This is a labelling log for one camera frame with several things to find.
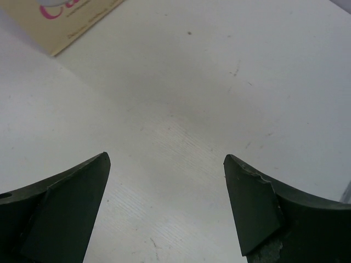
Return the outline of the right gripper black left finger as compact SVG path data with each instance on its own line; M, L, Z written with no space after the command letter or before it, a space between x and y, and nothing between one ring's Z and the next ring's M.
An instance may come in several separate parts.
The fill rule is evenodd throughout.
M110 167L103 152L1 194L1 262L83 262Z

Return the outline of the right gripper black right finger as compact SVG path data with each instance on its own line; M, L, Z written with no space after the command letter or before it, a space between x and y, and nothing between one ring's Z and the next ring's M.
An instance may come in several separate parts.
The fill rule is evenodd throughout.
M350 262L350 204L298 190L234 155L223 165L248 262Z

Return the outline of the pink paper gift bag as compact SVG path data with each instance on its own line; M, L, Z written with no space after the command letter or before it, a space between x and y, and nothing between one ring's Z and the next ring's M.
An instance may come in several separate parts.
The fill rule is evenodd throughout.
M122 3L8 0L1 1L1 10L49 55L56 56Z

